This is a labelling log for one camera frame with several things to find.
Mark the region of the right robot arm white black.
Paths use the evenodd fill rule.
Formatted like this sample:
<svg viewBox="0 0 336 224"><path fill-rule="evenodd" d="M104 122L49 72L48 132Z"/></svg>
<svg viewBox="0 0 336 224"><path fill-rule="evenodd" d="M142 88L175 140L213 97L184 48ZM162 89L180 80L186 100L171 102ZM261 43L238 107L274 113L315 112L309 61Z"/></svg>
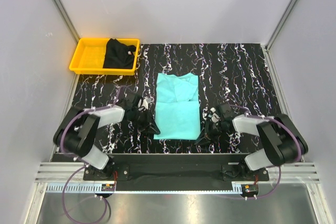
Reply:
<svg viewBox="0 0 336 224"><path fill-rule="evenodd" d="M262 149L248 154L230 170L223 171L229 178L256 178L266 167L280 167L295 163L308 153L308 144L286 114L256 116L248 108L223 103L210 109L204 127L195 144L214 143L223 133L245 133L259 137Z"/></svg>

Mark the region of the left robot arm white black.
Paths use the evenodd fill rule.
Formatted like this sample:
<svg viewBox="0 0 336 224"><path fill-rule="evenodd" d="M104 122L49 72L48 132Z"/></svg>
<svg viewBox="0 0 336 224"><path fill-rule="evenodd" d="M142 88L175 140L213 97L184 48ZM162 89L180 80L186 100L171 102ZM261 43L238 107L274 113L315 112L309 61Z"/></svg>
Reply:
<svg viewBox="0 0 336 224"><path fill-rule="evenodd" d="M125 98L96 109L71 108L58 127L53 137L53 143L68 155L76 156L103 180L113 178L113 157L99 150L95 138L99 128L110 124L129 121L140 132L159 135L161 131L155 123L153 114L149 110L149 98L138 94L130 94Z"/></svg>

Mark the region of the teal t shirt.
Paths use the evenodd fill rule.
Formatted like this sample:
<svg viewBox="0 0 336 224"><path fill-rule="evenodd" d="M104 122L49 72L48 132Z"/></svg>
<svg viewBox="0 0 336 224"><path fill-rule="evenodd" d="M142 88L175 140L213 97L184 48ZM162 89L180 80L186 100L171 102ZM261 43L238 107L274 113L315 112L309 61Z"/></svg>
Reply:
<svg viewBox="0 0 336 224"><path fill-rule="evenodd" d="M155 140L195 141L201 132L198 76L159 73L156 82Z"/></svg>

